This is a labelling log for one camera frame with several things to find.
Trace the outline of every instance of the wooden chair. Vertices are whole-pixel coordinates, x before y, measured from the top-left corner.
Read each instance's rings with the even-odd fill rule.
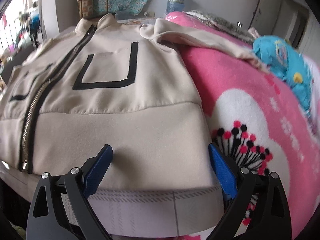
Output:
[[[77,2],[79,4],[79,8],[80,8],[80,19],[81,19],[83,17],[82,0],[77,0]],[[105,12],[100,13],[100,14],[96,14],[96,15],[89,15],[89,16],[84,17],[84,18],[87,19],[87,20],[92,20],[92,19],[95,19],[95,18],[101,18],[102,16],[104,16],[104,15],[109,13],[108,6],[109,6],[109,3],[108,3],[108,0],[106,0],[106,11]]]

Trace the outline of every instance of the zipper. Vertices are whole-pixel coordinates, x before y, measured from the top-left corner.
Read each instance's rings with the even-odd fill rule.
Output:
[[[32,155],[35,124],[39,116],[39,110],[46,96],[49,94],[53,86],[64,76],[65,72],[74,61],[83,47],[91,40],[97,27],[91,25],[86,35],[82,40],[65,56],[60,62],[54,73],[40,86],[40,89],[31,101],[25,115],[25,120],[22,128],[22,137],[20,143],[20,163],[19,170],[32,173]]]

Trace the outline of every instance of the blue gripper pad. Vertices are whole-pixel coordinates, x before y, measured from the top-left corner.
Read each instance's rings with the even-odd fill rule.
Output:
[[[236,187],[236,177],[214,145],[210,144],[208,148],[211,167],[216,173],[224,193],[230,195],[231,198],[235,198],[238,191]]]
[[[83,181],[83,195],[87,199],[90,195],[96,193],[100,182],[103,179],[104,174],[109,168],[112,158],[113,151],[110,145],[102,148],[103,153],[97,155],[95,163],[92,165],[92,168],[89,170],[87,175],[84,177]]]

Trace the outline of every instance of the black pocket trim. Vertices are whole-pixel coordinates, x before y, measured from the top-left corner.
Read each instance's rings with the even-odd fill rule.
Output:
[[[94,83],[82,83],[85,72],[87,71],[90,63],[92,62],[94,54],[90,54],[84,63],[83,68],[80,70],[79,75],[72,87],[73,90],[84,90],[94,88],[122,88],[134,83],[137,72],[137,56],[138,56],[138,41],[131,43],[131,53],[129,60],[129,72],[128,76],[124,80],[120,81],[106,81],[106,82],[94,82]]]
[[[52,65],[53,65],[53,64],[47,65],[47,67],[45,68],[45,70],[41,71],[38,75],[36,75],[36,76],[33,78],[33,81],[32,81],[32,83],[31,83],[31,86],[30,86],[29,91],[28,91],[27,94],[25,94],[25,95],[12,96],[9,102],[14,101],[14,100],[22,101],[22,100],[26,99],[27,96],[28,96],[29,93],[30,93],[30,90],[31,90],[31,88],[32,88],[32,86],[33,86],[33,83],[36,81],[36,78],[37,78],[38,76],[40,76],[41,74],[43,74],[44,72],[46,72]]]

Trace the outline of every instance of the metal zipper teeth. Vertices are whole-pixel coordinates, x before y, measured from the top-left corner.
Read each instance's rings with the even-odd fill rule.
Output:
[[[36,94],[36,96],[34,97],[34,99],[32,100],[30,107],[28,109],[28,115],[26,118],[26,123],[23,129],[23,133],[22,133],[22,158],[23,158],[23,162],[22,162],[22,170],[23,171],[27,171],[28,170],[28,157],[29,157],[29,152],[28,152],[28,136],[29,136],[29,131],[30,131],[30,124],[32,121],[32,117],[33,117],[33,113],[34,113],[34,109],[35,106],[40,98],[40,96],[42,95],[43,91],[48,87],[48,85],[55,81],[57,78],[59,78],[59,76],[61,75],[61,73],[65,70],[66,67],[68,67],[68,65],[71,62],[71,59],[74,57],[74,55],[78,52],[78,49],[85,44],[88,39],[91,38],[90,34],[94,33],[95,29],[93,30],[93,32],[88,33],[87,37],[83,40],[83,42],[81,42],[80,44],[78,44],[74,49],[72,54],[70,55],[69,59],[67,60],[67,62],[64,64],[64,66],[58,71],[58,73],[55,75],[54,78],[49,79],[48,81],[46,81],[38,90],[38,93]]]

